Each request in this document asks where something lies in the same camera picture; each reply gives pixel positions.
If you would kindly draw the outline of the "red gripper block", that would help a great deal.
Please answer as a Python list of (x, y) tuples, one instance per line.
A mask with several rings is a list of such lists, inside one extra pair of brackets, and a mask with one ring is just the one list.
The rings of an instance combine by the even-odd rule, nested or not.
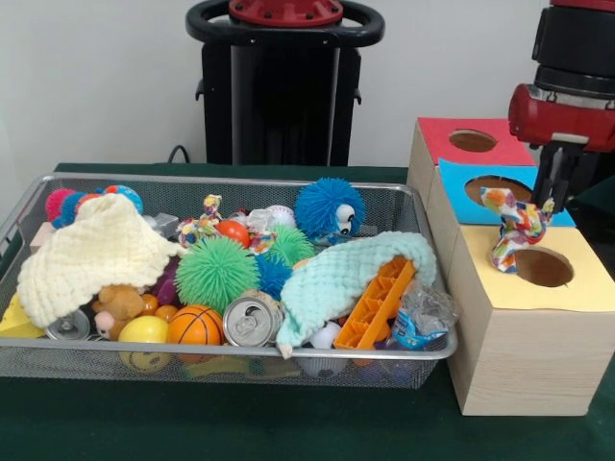
[(614, 150), (614, 100), (596, 99), (518, 85), (511, 97), (508, 123), (512, 135), (528, 144), (543, 146), (532, 202), (539, 208), (552, 198), (553, 213), (565, 207), (568, 188), (582, 157), (578, 147), (561, 147), (557, 171), (552, 180), (554, 157), (559, 146), (552, 141), (580, 145), (586, 152)]

